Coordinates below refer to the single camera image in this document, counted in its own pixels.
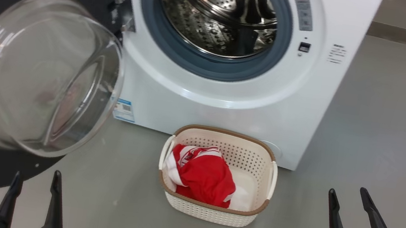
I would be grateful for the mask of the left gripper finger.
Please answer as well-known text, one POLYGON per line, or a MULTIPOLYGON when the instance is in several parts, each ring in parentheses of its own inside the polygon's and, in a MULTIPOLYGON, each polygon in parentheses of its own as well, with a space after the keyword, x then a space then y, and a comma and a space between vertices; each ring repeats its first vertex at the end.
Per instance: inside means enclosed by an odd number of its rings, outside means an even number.
POLYGON ((62 174, 58 170, 53 175, 50 192, 52 198, 49 203, 45 223, 41 228, 63 228, 62 174))
POLYGON ((0 204, 0 228, 11 228, 15 204, 21 194, 23 182, 21 172, 17 171, 0 204))

